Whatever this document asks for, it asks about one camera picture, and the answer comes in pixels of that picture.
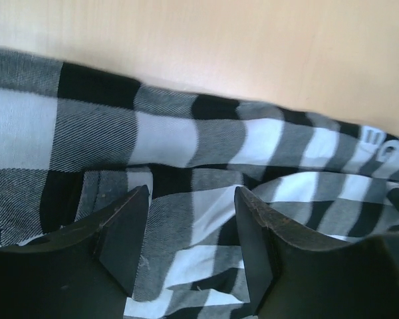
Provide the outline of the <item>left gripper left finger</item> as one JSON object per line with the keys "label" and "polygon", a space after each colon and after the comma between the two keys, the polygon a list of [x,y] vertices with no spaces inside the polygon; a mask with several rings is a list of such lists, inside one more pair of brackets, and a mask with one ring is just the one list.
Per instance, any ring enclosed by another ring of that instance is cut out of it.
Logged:
{"label": "left gripper left finger", "polygon": [[108,207],[27,243],[23,256],[53,294],[61,289],[77,297],[130,297],[148,209],[148,188],[135,187]]}

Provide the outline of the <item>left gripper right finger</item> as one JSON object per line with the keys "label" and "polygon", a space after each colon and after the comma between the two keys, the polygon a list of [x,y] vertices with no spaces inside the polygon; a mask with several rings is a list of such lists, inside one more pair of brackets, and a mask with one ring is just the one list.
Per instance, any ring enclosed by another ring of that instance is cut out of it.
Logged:
{"label": "left gripper right finger", "polygon": [[235,217],[250,306],[258,316],[328,316],[337,278],[331,254],[349,245],[272,209],[250,190],[235,190]]}

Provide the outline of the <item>black white checkered shirt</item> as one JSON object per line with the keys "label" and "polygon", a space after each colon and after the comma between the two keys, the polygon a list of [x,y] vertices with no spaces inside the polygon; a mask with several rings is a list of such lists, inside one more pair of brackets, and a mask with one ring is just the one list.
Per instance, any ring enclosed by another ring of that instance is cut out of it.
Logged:
{"label": "black white checkered shirt", "polygon": [[399,233],[399,137],[0,49],[0,248],[146,185],[125,318],[251,318],[234,193],[343,241]]}

